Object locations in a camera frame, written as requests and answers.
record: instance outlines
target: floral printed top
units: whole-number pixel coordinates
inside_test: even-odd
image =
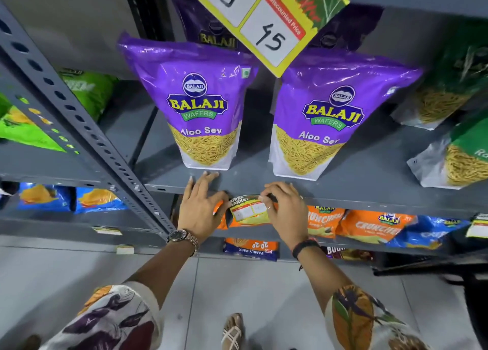
[[[154,350],[162,337],[158,313],[154,294],[140,283],[102,287],[40,350]],[[333,295],[325,318],[336,349],[430,349],[380,301],[354,285]]]

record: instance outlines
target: silver watch strap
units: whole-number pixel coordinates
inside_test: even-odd
[[[198,249],[199,249],[200,245],[198,244],[197,237],[195,237],[194,235],[192,235],[189,230],[185,230],[185,231],[186,231],[185,240],[188,241],[188,242],[190,242],[193,245],[193,247],[195,248],[195,251],[193,251],[193,253],[191,255],[191,256],[193,256],[193,255],[195,255],[198,252]]]

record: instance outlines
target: yellow price sign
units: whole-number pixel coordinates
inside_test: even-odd
[[[349,0],[199,0],[280,77]]]

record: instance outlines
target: black bracelet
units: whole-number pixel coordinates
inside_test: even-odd
[[[315,241],[315,240],[306,240],[306,241],[300,242],[298,245],[296,245],[291,254],[293,255],[293,257],[295,259],[298,260],[298,254],[304,248],[309,247],[309,246],[316,246],[316,247],[320,248],[320,245],[319,245],[319,243],[317,241]]]

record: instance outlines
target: white tile floor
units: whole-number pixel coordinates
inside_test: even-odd
[[[94,288],[121,282],[150,255],[0,247],[0,348],[57,332]],[[332,348],[313,292],[296,263],[191,259],[162,308],[164,350],[220,348],[226,316],[243,313],[248,348]],[[434,276],[374,277],[342,266],[437,349],[480,349],[459,287]]]

